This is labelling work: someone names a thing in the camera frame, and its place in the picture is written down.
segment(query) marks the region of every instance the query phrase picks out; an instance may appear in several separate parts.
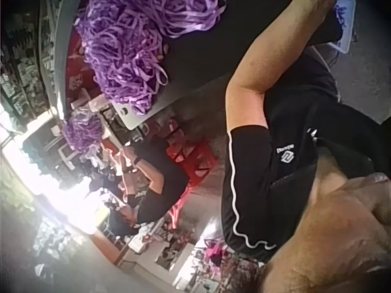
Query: person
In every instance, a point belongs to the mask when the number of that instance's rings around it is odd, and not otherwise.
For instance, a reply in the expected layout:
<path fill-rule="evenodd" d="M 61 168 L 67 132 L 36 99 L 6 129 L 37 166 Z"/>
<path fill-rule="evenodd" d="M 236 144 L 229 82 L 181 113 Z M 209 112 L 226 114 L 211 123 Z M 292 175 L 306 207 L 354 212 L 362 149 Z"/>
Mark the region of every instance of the person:
<path fill-rule="evenodd" d="M 133 236 L 139 233 L 139 227 L 131 226 L 127 219 L 119 212 L 119 206 L 113 202 L 105 202 L 104 205 L 110 210 L 108 217 L 108 226 L 116 236 Z"/>
<path fill-rule="evenodd" d="M 121 176 L 111 176 L 111 177 L 112 178 L 101 174 L 95 175 L 89 184 L 90 192 L 95 192 L 101 188 L 107 189 L 113 194 L 113 196 L 123 201 L 123 190 L 121 188 L 122 177 Z"/>
<path fill-rule="evenodd" d="M 226 90 L 223 232 L 238 253 L 270 261 L 265 292 L 389 267 L 391 147 L 381 125 L 339 103 L 327 66 L 305 49 L 335 2 L 292 0 Z"/>
<path fill-rule="evenodd" d="M 125 205 L 120 212 L 133 225 L 159 220 L 182 196 L 189 182 L 188 175 L 166 154 L 165 144 L 159 138 L 125 146 L 122 153 L 133 167 L 144 173 L 150 184 L 139 202 Z M 133 173 L 124 169 L 123 182 L 130 202 L 136 193 Z"/>

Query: table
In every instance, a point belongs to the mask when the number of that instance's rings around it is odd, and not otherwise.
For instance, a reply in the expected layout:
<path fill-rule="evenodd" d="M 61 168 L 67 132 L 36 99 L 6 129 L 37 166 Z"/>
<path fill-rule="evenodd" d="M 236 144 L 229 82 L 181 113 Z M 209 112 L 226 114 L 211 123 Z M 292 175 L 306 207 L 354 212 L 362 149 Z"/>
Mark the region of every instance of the table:
<path fill-rule="evenodd" d="M 147 115 L 139 116 L 128 105 L 113 103 L 125 126 L 133 130 L 179 98 L 233 73 L 252 41 L 285 9 L 291 0 L 228 0 L 221 20 L 208 32 L 192 32 L 178 39 L 165 38 L 170 46 L 163 68 L 169 84 L 156 97 Z M 330 12 L 309 45 L 339 40 L 342 29 Z"/>

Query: logo on sleeve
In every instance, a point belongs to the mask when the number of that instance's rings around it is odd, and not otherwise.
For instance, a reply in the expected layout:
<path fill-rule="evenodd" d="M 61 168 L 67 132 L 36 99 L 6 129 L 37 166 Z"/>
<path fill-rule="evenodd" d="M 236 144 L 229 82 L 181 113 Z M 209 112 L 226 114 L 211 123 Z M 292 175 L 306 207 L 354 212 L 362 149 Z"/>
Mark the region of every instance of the logo on sleeve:
<path fill-rule="evenodd" d="M 293 159 L 294 153 L 292 151 L 285 151 L 284 154 L 282 154 L 281 162 L 290 163 Z"/>
<path fill-rule="evenodd" d="M 283 148 L 277 148 L 277 154 L 285 151 L 281 156 L 281 162 L 290 163 L 294 159 L 294 152 L 290 151 L 294 148 L 294 145 L 287 145 Z"/>

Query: man's arm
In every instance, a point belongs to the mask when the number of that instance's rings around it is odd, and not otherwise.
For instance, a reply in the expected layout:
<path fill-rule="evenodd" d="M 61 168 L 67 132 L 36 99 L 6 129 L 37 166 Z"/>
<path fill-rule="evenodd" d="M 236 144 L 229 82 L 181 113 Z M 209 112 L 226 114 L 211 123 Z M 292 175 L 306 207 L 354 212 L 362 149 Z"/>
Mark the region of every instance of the man's arm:
<path fill-rule="evenodd" d="M 225 96 L 227 131 L 245 126 L 268 127 L 265 92 L 301 55 L 336 0 L 293 0 L 259 35 L 244 55 Z"/>
<path fill-rule="evenodd" d="M 123 153 L 124 155 L 133 163 L 134 160 L 137 158 L 136 154 L 134 153 L 133 149 L 125 146 L 123 147 Z M 163 191 L 163 185 L 164 185 L 164 176 L 158 169 L 156 169 L 154 166 L 152 166 L 150 163 L 148 163 L 146 160 L 141 159 L 136 167 L 141 170 L 142 173 L 151 181 L 149 184 L 149 188 L 156 192 L 157 194 L 161 194 Z"/>
<path fill-rule="evenodd" d="M 127 172 L 126 160 L 123 156 L 120 158 L 122 168 L 122 183 L 125 186 L 125 195 L 136 194 L 136 180 L 131 172 Z"/>

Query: hand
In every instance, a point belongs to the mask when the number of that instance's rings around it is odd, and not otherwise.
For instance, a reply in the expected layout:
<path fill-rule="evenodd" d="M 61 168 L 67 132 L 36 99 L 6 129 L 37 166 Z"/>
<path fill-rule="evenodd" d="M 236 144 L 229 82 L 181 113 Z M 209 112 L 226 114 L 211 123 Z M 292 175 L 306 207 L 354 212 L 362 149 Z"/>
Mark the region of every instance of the hand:
<path fill-rule="evenodd" d="M 132 146 L 124 146 L 122 148 L 122 154 L 127 157 L 131 162 L 137 158 L 136 153 L 134 152 L 134 147 Z"/>

